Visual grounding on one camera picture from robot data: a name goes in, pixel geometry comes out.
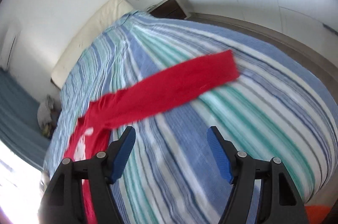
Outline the red sweater with white dog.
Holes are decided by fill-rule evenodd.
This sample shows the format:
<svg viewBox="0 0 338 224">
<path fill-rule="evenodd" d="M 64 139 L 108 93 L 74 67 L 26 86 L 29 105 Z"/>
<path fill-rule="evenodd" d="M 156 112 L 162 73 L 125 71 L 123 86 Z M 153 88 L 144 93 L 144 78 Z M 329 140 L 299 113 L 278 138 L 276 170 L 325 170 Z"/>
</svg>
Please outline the red sweater with white dog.
<svg viewBox="0 0 338 224">
<path fill-rule="evenodd" d="M 64 158 L 94 160 L 96 174 L 110 173 L 100 182 L 115 183 L 135 144 L 136 133 L 128 129 L 121 141 L 114 141 L 113 157 L 97 158 L 109 145 L 112 130 L 172 110 L 206 91 L 236 80 L 239 72 L 230 50 L 200 56 L 153 74 L 135 85 L 107 93 L 91 101 L 86 113 L 77 119 Z"/>
</svg>

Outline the dark wooden nightstand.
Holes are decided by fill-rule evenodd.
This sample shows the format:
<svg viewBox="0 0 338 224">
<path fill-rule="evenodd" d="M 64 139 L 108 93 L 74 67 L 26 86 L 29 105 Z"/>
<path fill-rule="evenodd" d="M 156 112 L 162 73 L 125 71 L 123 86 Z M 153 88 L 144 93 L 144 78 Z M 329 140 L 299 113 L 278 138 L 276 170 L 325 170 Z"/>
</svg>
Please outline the dark wooden nightstand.
<svg viewBox="0 0 338 224">
<path fill-rule="evenodd" d="M 180 0 L 162 0 L 149 7 L 147 12 L 156 18 L 165 19 L 186 20 L 191 16 Z"/>
</svg>

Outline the orange fuzzy trousers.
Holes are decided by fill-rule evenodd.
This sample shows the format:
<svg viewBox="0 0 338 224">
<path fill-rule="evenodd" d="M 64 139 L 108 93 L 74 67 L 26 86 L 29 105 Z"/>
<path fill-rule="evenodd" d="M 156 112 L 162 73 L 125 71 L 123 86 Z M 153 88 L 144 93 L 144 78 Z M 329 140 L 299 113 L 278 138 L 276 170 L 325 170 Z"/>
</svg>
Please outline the orange fuzzy trousers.
<svg viewBox="0 0 338 224">
<path fill-rule="evenodd" d="M 321 205 L 305 206 L 310 224 L 338 224 L 337 206 L 328 207 Z"/>
</svg>

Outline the cream padded headboard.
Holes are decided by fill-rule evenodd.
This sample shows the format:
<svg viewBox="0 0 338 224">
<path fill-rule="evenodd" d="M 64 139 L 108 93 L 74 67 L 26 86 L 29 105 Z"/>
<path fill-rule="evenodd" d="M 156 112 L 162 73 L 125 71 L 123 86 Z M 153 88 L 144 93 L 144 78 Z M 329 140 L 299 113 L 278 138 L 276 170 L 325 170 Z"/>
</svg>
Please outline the cream padded headboard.
<svg viewBox="0 0 338 224">
<path fill-rule="evenodd" d="M 109 0 L 103 4 L 72 38 L 52 70 L 51 82 L 61 89 L 83 51 L 106 28 L 133 9 L 127 0 Z"/>
</svg>

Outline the teal curtain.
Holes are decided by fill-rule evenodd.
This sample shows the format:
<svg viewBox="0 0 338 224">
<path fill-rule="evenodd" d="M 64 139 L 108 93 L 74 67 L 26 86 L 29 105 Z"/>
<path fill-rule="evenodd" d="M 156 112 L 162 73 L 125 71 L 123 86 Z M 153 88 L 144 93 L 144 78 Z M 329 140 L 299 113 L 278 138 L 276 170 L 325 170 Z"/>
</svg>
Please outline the teal curtain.
<svg viewBox="0 0 338 224">
<path fill-rule="evenodd" d="M 39 103 L 10 75 L 1 70 L 1 141 L 22 160 L 43 170 L 50 141 L 37 122 Z"/>
</svg>

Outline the pile of folded clothes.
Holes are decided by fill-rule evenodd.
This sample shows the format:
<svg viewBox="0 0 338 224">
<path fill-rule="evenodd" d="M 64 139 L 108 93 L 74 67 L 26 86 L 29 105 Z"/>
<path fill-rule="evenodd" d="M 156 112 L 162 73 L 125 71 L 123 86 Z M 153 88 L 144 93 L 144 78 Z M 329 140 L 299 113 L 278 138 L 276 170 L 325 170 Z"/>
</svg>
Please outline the pile of folded clothes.
<svg viewBox="0 0 338 224">
<path fill-rule="evenodd" d="M 51 139 L 57 127 L 59 111 L 55 107 L 55 100 L 47 95 L 40 103 L 37 111 L 37 122 L 44 137 Z"/>
</svg>

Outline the striped blue green bedspread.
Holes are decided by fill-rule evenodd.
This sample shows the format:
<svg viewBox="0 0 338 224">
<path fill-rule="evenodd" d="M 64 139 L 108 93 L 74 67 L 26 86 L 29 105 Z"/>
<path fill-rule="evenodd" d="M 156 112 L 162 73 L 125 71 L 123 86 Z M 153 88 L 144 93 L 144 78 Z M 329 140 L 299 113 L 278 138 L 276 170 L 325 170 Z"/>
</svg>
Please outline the striped blue green bedspread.
<svg viewBox="0 0 338 224">
<path fill-rule="evenodd" d="M 226 50 L 240 72 L 235 82 L 134 123 L 134 148 L 111 188 L 121 216 L 126 223 L 217 223 L 232 187 L 207 143 L 211 126 L 253 158 L 279 157 L 303 201 L 310 200 L 337 168 L 337 104 L 323 83 L 256 38 L 143 12 L 126 14 L 101 32 L 72 68 L 44 170 L 55 173 L 91 101 Z"/>
</svg>

